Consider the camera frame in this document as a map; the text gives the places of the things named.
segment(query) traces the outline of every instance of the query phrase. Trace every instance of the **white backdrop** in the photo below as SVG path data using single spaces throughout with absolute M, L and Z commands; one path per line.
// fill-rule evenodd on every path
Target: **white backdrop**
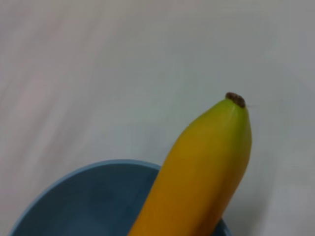
M 250 104 L 234 236 L 315 234 L 315 1 L 0 0 L 0 235 L 66 173 L 161 164 L 227 91 Z

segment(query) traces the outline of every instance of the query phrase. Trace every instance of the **white surface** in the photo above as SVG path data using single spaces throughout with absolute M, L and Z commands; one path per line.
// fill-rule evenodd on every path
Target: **white surface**
M 234 236 L 315 235 L 315 1 L 0 0 L 0 235 L 47 186 L 112 158 L 163 162 L 244 96 L 252 159 Z

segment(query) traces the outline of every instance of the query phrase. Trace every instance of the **banana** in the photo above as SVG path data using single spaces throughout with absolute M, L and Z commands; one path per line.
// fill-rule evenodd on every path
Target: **banana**
M 178 137 L 128 236 L 209 236 L 245 173 L 251 147 L 245 101 L 229 92 Z

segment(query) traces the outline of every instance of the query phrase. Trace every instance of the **bowl rim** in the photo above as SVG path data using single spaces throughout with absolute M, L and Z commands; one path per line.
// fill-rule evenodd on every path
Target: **bowl rim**
M 141 160 L 133 160 L 133 159 L 112 159 L 112 160 L 105 160 L 105 161 L 99 161 L 99 162 L 95 162 L 86 166 L 83 166 L 77 170 L 74 170 L 68 174 L 66 174 L 65 176 L 61 177 L 60 179 L 58 179 L 57 181 L 53 182 L 51 185 L 49 185 L 43 192 L 41 192 L 30 204 L 29 206 L 23 211 L 23 213 L 21 214 L 21 216 L 18 218 L 18 220 L 15 222 L 15 224 L 12 227 L 12 230 L 9 232 L 8 236 L 13 236 L 14 233 L 16 232 L 16 230 L 18 229 L 18 227 L 20 226 L 20 224 L 22 223 L 22 221 L 24 220 L 24 218 L 26 217 L 26 215 L 30 212 L 30 210 L 46 195 L 48 194 L 52 189 L 54 189 L 55 187 L 57 187 L 59 184 L 61 184 L 62 182 L 66 181 L 67 179 L 78 175 L 82 172 L 91 170 L 93 168 L 96 167 L 100 167 L 100 166 L 108 166 L 108 165 L 117 165 L 117 164 L 127 164 L 127 165 L 137 165 L 137 166 L 143 166 L 143 167 L 148 167 L 154 170 L 159 171 L 161 166 L 151 163 L 151 162 L 147 162 L 147 161 L 141 161 Z M 221 220 L 221 225 L 223 228 L 224 233 L 226 234 L 226 236 L 231 236 L 231 233 L 227 227 L 227 225 L 225 224 L 225 222 L 223 220 Z

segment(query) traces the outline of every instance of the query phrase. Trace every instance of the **banana tip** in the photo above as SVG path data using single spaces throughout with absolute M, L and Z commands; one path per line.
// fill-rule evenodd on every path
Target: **banana tip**
M 236 93 L 228 92 L 225 95 L 225 98 L 232 100 L 235 104 L 239 105 L 242 108 L 246 106 L 244 98 Z

